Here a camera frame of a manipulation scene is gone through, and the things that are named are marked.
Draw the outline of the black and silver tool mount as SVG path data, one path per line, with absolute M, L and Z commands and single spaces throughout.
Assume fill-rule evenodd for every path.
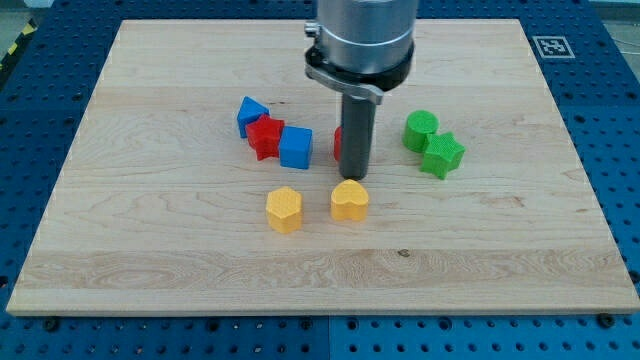
M 347 26 L 338 36 L 319 22 L 307 22 L 305 35 L 313 45 L 305 52 L 305 75 L 342 94 L 382 103 L 386 91 L 409 75 L 415 45 L 413 28 L 385 29 L 379 35 Z

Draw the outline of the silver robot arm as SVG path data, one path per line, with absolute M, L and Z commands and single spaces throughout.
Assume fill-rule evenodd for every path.
M 417 0 L 320 0 L 304 25 L 305 75 L 341 94 L 339 172 L 368 172 L 376 108 L 409 75 Z

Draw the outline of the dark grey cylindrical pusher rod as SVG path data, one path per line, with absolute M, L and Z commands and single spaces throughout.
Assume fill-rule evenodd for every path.
M 339 171 L 343 178 L 363 179 L 368 171 L 376 105 L 342 95 Z

